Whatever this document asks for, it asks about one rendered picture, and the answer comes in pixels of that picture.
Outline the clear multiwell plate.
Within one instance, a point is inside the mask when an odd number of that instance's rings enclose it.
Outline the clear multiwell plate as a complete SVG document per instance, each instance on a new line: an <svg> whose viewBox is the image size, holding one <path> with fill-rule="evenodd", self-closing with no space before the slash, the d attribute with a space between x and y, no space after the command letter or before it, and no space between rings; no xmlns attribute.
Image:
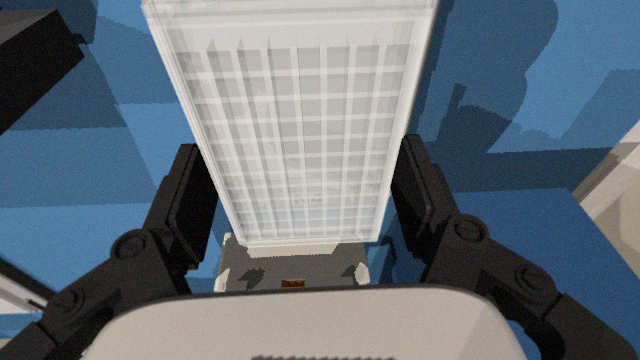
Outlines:
<svg viewBox="0 0 640 360"><path fill-rule="evenodd" d="M140 4L239 245L378 240L436 3Z"/></svg>

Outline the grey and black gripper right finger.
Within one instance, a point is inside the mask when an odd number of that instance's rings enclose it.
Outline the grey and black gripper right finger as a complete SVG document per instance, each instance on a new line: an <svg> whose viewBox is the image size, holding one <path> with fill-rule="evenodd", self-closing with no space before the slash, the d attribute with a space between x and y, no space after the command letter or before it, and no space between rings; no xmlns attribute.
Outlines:
<svg viewBox="0 0 640 360"><path fill-rule="evenodd" d="M560 293L545 270L489 238L479 218L460 213L419 134L402 138L390 189L407 250L426 264L419 283L483 296L525 329L541 360L639 360L623 336Z"/></svg>

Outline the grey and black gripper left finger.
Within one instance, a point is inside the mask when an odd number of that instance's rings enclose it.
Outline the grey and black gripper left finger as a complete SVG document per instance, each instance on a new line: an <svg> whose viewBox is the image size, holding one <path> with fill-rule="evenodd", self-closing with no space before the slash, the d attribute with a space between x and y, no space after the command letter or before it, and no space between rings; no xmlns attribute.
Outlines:
<svg viewBox="0 0 640 360"><path fill-rule="evenodd" d="M42 318L0 349L0 360L80 360L115 316L192 294L184 276L204 260L218 197L198 145L181 144L142 229L122 234L109 259L54 295Z"/></svg>

